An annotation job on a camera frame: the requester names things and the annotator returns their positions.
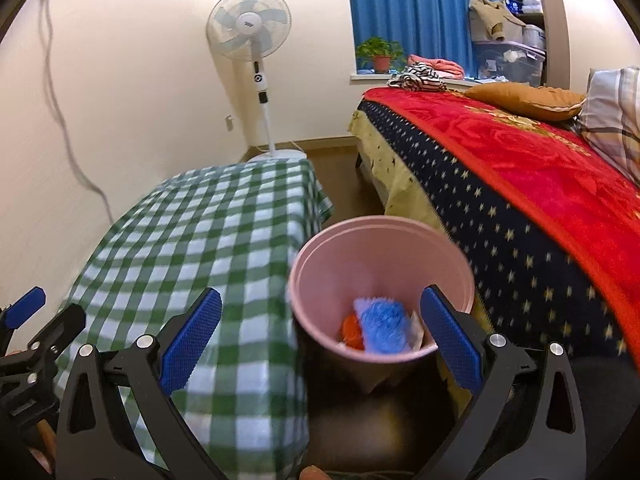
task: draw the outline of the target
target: pillow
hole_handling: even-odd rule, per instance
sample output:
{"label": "pillow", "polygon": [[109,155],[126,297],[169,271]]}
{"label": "pillow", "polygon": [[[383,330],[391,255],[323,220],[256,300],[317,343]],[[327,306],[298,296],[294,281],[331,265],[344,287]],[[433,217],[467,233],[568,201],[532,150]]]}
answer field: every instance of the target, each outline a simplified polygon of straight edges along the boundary
{"label": "pillow", "polygon": [[640,68],[591,71],[580,135],[640,186]]}
{"label": "pillow", "polygon": [[569,90],[545,86],[535,88],[522,83],[478,84],[467,90],[465,95],[513,114],[549,123],[575,117],[584,102],[584,95]]}

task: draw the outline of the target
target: white wall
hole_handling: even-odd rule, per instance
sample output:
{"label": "white wall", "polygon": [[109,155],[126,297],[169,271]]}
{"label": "white wall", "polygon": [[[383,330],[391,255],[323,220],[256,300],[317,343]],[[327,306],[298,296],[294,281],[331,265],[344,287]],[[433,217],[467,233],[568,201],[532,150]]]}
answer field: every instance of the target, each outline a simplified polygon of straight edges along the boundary
{"label": "white wall", "polygon": [[[214,59],[206,42],[217,1],[50,0],[60,104],[78,161],[116,217],[161,180],[264,143],[246,65]],[[349,0],[287,2],[291,34],[265,62],[275,140],[345,135],[367,88],[349,81]],[[110,226],[70,172],[46,106],[39,3],[27,1],[0,44],[0,305],[33,285],[48,295],[14,347],[52,316]]]}
{"label": "white wall", "polygon": [[586,92],[591,68],[640,65],[640,44],[613,0],[563,1],[569,31],[571,90]]}

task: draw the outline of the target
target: blue curtain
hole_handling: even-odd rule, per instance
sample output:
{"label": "blue curtain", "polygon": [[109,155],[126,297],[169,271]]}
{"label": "blue curtain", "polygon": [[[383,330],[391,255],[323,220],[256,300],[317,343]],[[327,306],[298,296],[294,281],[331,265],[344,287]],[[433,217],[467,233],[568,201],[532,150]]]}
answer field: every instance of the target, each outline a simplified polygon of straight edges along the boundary
{"label": "blue curtain", "polygon": [[351,0],[355,43],[396,40],[406,55],[455,61],[476,75],[468,24],[469,0]]}

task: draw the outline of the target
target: yellow bed sheet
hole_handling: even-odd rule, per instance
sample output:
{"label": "yellow bed sheet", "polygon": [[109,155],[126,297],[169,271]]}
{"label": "yellow bed sheet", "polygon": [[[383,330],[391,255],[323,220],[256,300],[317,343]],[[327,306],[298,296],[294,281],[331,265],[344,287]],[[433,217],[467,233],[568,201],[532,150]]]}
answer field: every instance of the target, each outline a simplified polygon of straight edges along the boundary
{"label": "yellow bed sheet", "polygon": [[[424,222],[447,235],[420,183],[386,143],[384,137],[369,122],[364,112],[357,110],[353,114],[349,131],[360,141],[358,148],[364,160],[363,164],[367,164],[374,184],[382,195],[385,214]],[[484,304],[477,294],[471,314],[487,332],[493,331]],[[468,404],[470,394],[456,385],[440,357],[438,357],[438,368],[441,377],[447,382],[449,393],[460,416]]]}

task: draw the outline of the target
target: window sill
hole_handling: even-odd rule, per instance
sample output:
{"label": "window sill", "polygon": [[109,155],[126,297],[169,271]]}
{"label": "window sill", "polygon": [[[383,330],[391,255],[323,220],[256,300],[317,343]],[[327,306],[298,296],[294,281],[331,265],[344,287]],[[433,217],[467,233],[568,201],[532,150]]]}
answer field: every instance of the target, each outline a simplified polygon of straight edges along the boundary
{"label": "window sill", "polygon": [[[351,74],[352,81],[388,81],[391,77],[391,74]],[[471,87],[479,84],[475,81],[460,81],[459,79],[443,79],[443,81],[453,88]]]}
{"label": "window sill", "polygon": [[352,81],[388,81],[391,74],[351,74]]}

